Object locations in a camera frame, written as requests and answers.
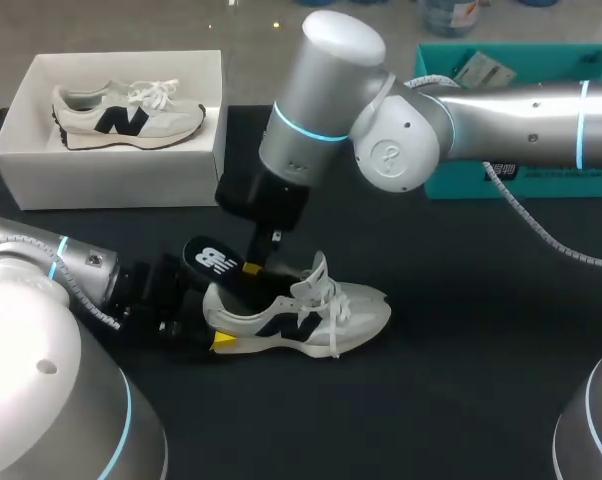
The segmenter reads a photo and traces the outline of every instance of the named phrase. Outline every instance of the white sneaker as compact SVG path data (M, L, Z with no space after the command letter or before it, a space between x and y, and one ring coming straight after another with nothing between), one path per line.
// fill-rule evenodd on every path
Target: white sneaker
M111 145L165 148L186 140L205 118L203 105L171 98L178 84L178 80L132 85L112 81L96 92L57 86L52 93L52 115L70 150Z
M252 353L290 347L311 357L338 357L376 336L390 318L385 295L363 285L328 277L323 253L317 253L306 278L278 296L263 312L250 314L230 294L212 283L203 313L215 330L236 337L217 353Z

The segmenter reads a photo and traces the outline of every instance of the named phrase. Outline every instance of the white shoe box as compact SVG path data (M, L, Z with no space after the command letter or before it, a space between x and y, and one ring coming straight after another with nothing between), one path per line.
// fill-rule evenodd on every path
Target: white shoe box
M195 136L162 150L70 151L52 118L52 90L109 80L180 81L175 98L203 104ZM220 51L37 55L0 132L0 172L22 210L216 205L227 105Z

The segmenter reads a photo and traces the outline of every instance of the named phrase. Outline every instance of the n logo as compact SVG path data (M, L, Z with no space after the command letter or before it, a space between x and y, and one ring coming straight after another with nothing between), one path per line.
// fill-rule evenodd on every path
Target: n logo
M280 333L281 338L307 342L322 320L321 315L317 312L310 312L310 315L305 317L299 325L299 317L296 313L280 313L257 332L257 337L272 337Z
M94 129L101 133L110 133L112 127L119 135L137 137L148 121L148 114L138 108L132 120L128 118L128 109L125 107L108 108Z
M201 265L212 268L219 275L237 266L237 262L210 247L204 248L195 258Z

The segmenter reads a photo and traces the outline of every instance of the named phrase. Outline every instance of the shoe tongue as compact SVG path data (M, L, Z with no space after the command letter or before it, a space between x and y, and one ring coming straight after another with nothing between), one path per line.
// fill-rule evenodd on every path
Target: shoe tongue
M318 299L328 286L328 263L322 252L314 256L311 273L301 282L290 287L290 293L298 300Z

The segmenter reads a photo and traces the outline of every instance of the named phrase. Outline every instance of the white cable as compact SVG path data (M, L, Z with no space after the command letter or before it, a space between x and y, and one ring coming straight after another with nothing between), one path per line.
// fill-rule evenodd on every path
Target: white cable
M405 86L408 88L418 88L423 85L430 84L440 84L448 87L458 87L454 80L448 77L444 77L442 75L427 75L425 77L418 77L412 79L405 83ZM579 262L585 263L587 265L594 265L595 267L602 268L602 259L591 257L590 255L586 255L585 253L578 252L573 250L572 248L566 247L557 239L555 239L552 235L548 233L548 231L541 226L539 222L537 222L530 213L523 208L523 205L519 203L519 201L512 195L512 192L508 190L508 188L503 184L499 176L496 174L492 165L489 162L481 162L485 172L492 180L492 183L497 187L499 193L503 198L514 208L514 211L517 212L521 218L534 230L534 232L539 235L544 242L550 245L552 248L557 250L559 253L566 255L574 260L578 260Z
M50 257L52 263L57 265L57 271L61 272L61 275L68 282L68 287L70 288L70 291L74 294L77 300L79 300L79 302L86 308L86 310L110 328L113 328L114 330L119 330L121 328L121 324L116 319L103 313L96 307L96 305L94 305L94 303L90 301L90 299L85 295L85 293L83 293L81 288L77 285L77 282L70 274L70 270L68 269L68 266L65 264L63 259L45 243L35 238L26 237L23 235L9 235L5 237L0 237L0 245L3 245L4 243L27 243L28 245L36 247L39 250L45 252L45 254L48 257Z

